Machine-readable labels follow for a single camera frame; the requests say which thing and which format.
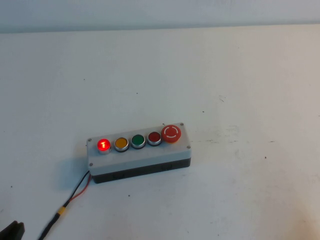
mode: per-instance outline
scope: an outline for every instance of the green button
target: green button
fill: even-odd
[[[145,138],[144,136],[138,134],[138,135],[135,135],[133,138],[132,138],[132,143],[136,146],[140,146],[144,143],[145,141]]]

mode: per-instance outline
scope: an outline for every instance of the cable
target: cable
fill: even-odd
[[[52,228],[52,226],[56,223],[56,221],[60,218],[60,216],[63,214],[63,212],[66,210],[66,207],[68,206],[68,204],[75,199],[76,197],[78,197],[80,194],[82,194],[86,188],[89,185],[89,182],[91,180],[91,175],[89,174],[89,178],[88,178],[88,182],[86,183],[86,186],[84,187],[84,189],[79,192],[77,195],[75,195],[76,191],[78,190],[80,184],[82,183],[82,181],[85,179],[85,177],[88,175],[89,171],[87,171],[85,173],[85,175],[82,177],[82,179],[80,180],[79,184],[76,186],[76,188],[74,189],[73,193],[71,194],[71,196],[69,197],[69,199],[63,204],[62,207],[59,208],[59,210],[56,212],[56,214],[53,216],[53,218],[51,219],[51,221],[48,223],[48,225],[44,228],[43,232],[41,233],[40,237],[38,240],[43,240],[46,235],[48,234],[48,232],[50,231],[50,229]]]
[[[90,183],[90,180],[91,180],[91,175],[89,175],[88,181],[86,182],[86,185],[85,185],[84,189],[82,189],[82,191],[79,192],[77,195],[73,196],[73,197],[70,199],[70,202],[71,202],[73,199],[75,199],[76,197],[80,196],[80,195],[87,189],[87,187],[88,187],[88,185],[89,185],[89,183]]]

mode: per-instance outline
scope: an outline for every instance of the red button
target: red button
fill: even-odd
[[[158,146],[161,144],[161,135],[160,133],[154,131],[148,135],[148,144],[151,146]]]
[[[167,125],[162,129],[161,137],[167,143],[175,143],[181,137],[181,130],[176,125]]]
[[[96,146],[97,146],[100,153],[106,154],[108,152],[108,150],[110,149],[111,144],[108,139],[103,138],[98,141]]]

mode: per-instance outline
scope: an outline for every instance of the black enclosure base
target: black enclosure base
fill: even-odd
[[[178,161],[171,161],[171,162],[165,162],[150,166],[142,166],[122,171],[115,171],[110,173],[105,173],[101,175],[95,175],[92,176],[94,182],[96,184],[104,183],[104,182],[110,182],[114,180],[119,179],[126,179],[131,177],[136,177],[140,175],[146,175],[146,174],[154,174],[158,172],[173,170],[173,169],[180,169],[180,168],[186,168],[190,166],[191,158],[178,160]]]

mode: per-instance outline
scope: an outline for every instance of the black object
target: black object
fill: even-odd
[[[114,181],[118,179],[126,179],[131,177],[136,177],[145,174],[154,174],[158,172],[186,168],[190,166],[191,158],[178,160],[178,161],[170,161],[165,163],[159,163],[150,166],[142,166],[122,171],[110,172],[100,175],[92,175],[92,178],[96,184]]]
[[[85,177],[88,175],[89,171],[87,171],[85,173],[85,175],[82,177],[82,179],[80,180],[79,184],[76,186],[76,188],[74,189],[73,193],[71,194],[71,196],[69,197],[69,199],[63,204],[63,206],[61,208],[63,208],[63,211],[60,212],[56,212],[55,215],[53,216],[53,218],[51,219],[51,221],[48,223],[48,225],[44,228],[43,232],[41,233],[40,237],[38,238],[38,240],[43,240],[45,239],[45,237],[47,236],[48,232],[50,231],[50,229],[52,228],[52,226],[56,223],[56,221],[60,218],[61,214],[64,212],[64,209],[66,209],[66,207],[68,206],[68,204],[71,202],[72,197],[75,195],[77,189],[79,188],[80,184],[82,183],[82,181],[85,179]]]
[[[0,231],[0,240],[21,240],[24,233],[24,223],[13,221],[9,226]]]

